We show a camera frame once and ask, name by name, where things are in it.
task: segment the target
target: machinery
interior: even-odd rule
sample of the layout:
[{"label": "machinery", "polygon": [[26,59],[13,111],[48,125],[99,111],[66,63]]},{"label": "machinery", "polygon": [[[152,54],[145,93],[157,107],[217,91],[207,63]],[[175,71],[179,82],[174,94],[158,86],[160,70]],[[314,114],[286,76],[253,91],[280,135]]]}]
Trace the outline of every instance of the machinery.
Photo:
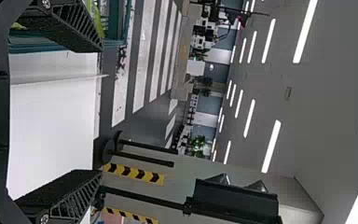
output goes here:
[{"label": "machinery", "polygon": [[[225,7],[222,4],[222,0],[199,0],[198,2],[190,3],[202,6],[201,18],[194,25],[190,42],[192,48],[191,57],[194,58],[202,59],[205,53],[210,51],[217,42],[226,39],[236,19],[239,20],[242,27],[245,27],[247,21],[254,14],[269,16],[269,14],[265,13]],[[222,24],[228,25],[228,31],[226,34],[219,36],[218,29]]]}]

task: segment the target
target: warning stripe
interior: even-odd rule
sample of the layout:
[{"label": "warning stripe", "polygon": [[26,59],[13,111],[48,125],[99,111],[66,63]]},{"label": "warning stripe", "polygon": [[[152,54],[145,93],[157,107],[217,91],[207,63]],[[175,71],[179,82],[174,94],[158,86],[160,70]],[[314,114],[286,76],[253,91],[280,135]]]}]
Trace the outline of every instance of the warning stripe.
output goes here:
[{"label": "warning stripe", "polygon": [[131,212],[125,212],[122,210],[118,210],[115,208],[109,208],[109,207],[105,207],[103,209],[103,211],[105,213],[111,214],[111,215],[115,215],[117,217],[127,217],[136,221],[140,221],[142,223],[146,223],[146,224],[158,224],[158,220],[152,218],[152,217],[144,217],[144,216],[140,216],[138,214],[133,214]]},{"label": "warning stripe", "polygon": [[126,176],[127,178],[141,180],[160,186],[164,185],[164,175],[131,168],[125,165],[108,163],[103,167],[103,170],[114,175]]}]

